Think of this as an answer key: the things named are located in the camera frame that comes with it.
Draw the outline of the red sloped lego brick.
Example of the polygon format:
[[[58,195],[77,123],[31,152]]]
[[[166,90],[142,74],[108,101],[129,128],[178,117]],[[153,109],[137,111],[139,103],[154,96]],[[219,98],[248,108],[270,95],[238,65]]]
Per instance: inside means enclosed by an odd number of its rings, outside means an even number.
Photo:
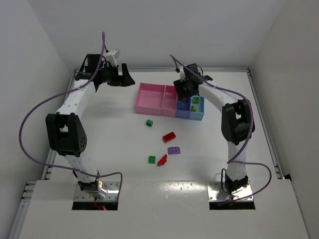
[[[163,166],[167,162],[167,155],[165,154],[158,162],[157,166]]]

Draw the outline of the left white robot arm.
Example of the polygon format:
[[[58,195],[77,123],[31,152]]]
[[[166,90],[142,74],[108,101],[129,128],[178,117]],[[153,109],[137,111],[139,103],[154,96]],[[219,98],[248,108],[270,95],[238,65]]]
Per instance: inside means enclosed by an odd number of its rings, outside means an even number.
[[[118,66],[119,55],[117,49],[103,56],[88,54],[75,75],[73,91],[56,113],[48,114],[45,118],[50,148],[70,163],[80,190],[99,200],[107,197],[107,186],[85,152],[88,139],[81,117],[101,84],[113,87],[135,84],[127,65],[123,63]]]

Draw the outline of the purple rectangular lego brick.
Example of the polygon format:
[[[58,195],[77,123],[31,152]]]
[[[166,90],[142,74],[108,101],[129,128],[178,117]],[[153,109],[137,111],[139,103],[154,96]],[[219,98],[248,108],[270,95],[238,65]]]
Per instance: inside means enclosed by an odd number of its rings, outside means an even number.
[[[184,99],[182,100],[182,102],[183,102],[184,104],[189,104],[189,103],[190,103],[190,98],[184,98]]]

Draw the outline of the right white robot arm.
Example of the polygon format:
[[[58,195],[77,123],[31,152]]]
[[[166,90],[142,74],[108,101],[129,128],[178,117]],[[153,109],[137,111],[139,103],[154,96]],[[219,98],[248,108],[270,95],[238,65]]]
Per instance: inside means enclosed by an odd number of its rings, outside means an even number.
[[[250,102],[237,99],[225,90],[218,89],[208,75],[202,76],[197,65],[176,67],[179,79],[174,81],[178,99],[199,95],[212,103],[221,112],[221,131],[228,144],[228,161],[223,189],[232,193],[248,184],[246,171],[246,148],[255,130]]]

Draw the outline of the light purple sloped lego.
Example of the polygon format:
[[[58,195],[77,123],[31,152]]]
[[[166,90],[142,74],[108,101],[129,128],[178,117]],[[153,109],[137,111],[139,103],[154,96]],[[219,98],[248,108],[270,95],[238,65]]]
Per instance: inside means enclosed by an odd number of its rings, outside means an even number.
[[[180,154],[180,147],[176,146],[176,147],[169,147],[167,149],[167,153],[169,155],[174,155],[174,154]]]

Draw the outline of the dark green lego number one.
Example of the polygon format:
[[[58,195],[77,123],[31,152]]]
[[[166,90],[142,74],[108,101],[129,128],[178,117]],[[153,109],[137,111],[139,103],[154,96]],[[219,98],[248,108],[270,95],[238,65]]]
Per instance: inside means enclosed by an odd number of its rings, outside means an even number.
[[[152,126],[153,126],[153,121],[150,120],[150,119],[148,119],[148,120],[146,121],[146,125],[152,127]]]

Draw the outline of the red rectangular lego brick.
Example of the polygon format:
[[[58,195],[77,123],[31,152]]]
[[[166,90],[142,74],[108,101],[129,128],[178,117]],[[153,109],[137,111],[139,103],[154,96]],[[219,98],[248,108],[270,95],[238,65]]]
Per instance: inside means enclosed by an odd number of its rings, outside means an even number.
[[[175,138],[176,138],[176,135],[173,131],[162,137],[164,143],[170,142],[174,140]]]

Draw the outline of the green square lego brick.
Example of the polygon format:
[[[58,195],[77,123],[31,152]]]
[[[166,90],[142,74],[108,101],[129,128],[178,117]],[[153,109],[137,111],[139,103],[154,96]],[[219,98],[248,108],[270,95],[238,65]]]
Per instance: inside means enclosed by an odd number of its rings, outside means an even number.
[[[155,162],[156,162],[156,157],[153,156],[153,155],[150,155],[150,156],[148,157],[148,163],[149,163],[149,164],[155,164]]]

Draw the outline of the lime green square lego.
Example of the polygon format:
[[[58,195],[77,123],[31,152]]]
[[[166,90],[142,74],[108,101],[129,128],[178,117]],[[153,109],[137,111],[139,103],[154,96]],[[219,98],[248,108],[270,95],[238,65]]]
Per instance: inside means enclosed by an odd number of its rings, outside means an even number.
[[[193,100],[192,100],[192,102],[193,102],[194,104],[198,104],[198,103],[199,103],[199,97],[194,97]]]

